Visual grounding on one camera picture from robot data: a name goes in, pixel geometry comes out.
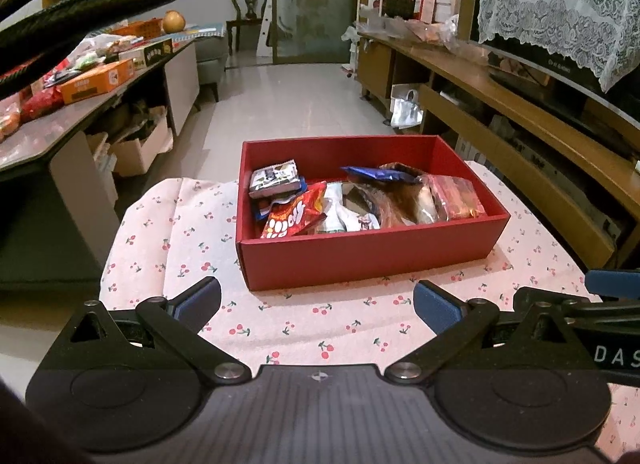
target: shelf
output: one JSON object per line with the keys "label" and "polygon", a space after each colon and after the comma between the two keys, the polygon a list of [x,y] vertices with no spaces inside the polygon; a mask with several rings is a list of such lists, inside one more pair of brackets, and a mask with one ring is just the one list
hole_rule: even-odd
{"label": "shelf", "polygon": [[420,105],[457,133],[472,137],[473,145],[505,177],[515,182],[587,267],[604,267],[607,264],[614,253],[612,240],[544,173],[480,121],[426,85],[420,87]]}
{"label": "shelf", "polygon": [[631,162],[494,82],[485,67],[454,56],[442,48],[407,46],[376,35],[362,36],[382,42],[433,70],[539,137],[593,177],[635,219],[640,220],[640,174],[634,170]]}

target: wooden drawer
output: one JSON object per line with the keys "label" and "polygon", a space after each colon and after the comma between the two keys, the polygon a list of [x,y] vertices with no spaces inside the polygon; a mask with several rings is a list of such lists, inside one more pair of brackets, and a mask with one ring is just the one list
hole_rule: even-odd
{"label": "wooden drawer", "polygon": [[544,173],[480,121],[428,86],[420,87],[419,101],[423,109],[471,141],[540,210],[587,267],[607,264],[614,253],[613,241]]}
{"label": "wooden drawer", "polygon": [[358,80],[381,100],[391,96],[394,50],[380,42],[362,39],[358,51]]}

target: red box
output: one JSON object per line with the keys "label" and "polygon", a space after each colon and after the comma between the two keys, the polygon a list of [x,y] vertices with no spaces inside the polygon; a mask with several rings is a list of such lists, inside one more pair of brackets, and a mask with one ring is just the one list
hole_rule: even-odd
{"label": "red box", "polygon": [[[295,159],[308,183],[343,181],[340,167],[399,161],[471,181],[487,216],[376,231],[261,239],[248,196],[258,168]],[[438,136],[306,137],[246,141],[238,188],[236,250],[247,287],[266,291],[410,273],[485,258],[510,215]]]}

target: blue snack wrapper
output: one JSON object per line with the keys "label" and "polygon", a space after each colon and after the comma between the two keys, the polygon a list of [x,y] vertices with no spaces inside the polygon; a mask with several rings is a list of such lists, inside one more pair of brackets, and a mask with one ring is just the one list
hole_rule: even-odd
{"label": "blue snack wrapper", "polygon": [[397,183],[417,184],[420,181],[404,171],[388,170],[386,168],[342,167],[349,175],[373,181],[395,181]]}
{"label": "blue snack wrapper", "polygon": [[286,204],[291,202],[301,193],[306,192],[306,181],[304,177],[300,177],[300,189],[296,191],[290,191],[288,193],[281,193],[279,195],[273,195],[271,197],[263,197],[262,199],[254,200],[252,202],[252,208],[254,209],[254,217],[257,221],[264,220],[269,216],[271,208],[275,204]]}

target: cherry print tablecloth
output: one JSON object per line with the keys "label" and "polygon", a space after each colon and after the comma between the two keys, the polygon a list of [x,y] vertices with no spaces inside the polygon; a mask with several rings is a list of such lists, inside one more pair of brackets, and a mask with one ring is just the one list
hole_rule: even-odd
{"label": "cherry print tablecloth", "polygon": [[[590,296],[583,274],[532,212],[483,166],[470,164],[511,213],[483,261],[251,293],[234,245],[237,183],[167,179],[127,211],[104,269],[100,299],[108,309],[132,309],[148,297],[173,298],[214,275],[222,286],[222,307],[200,334],[256,374],[265,364],[375,363],[383,372],[434,336],[414,313],[412,291],[419,279],[462,300],[488,298],[504,311],[512,310],[521,285]],[[615,459],[640,448],[640,398],[636,388],[610,387],[612,410],[598,446]]]}

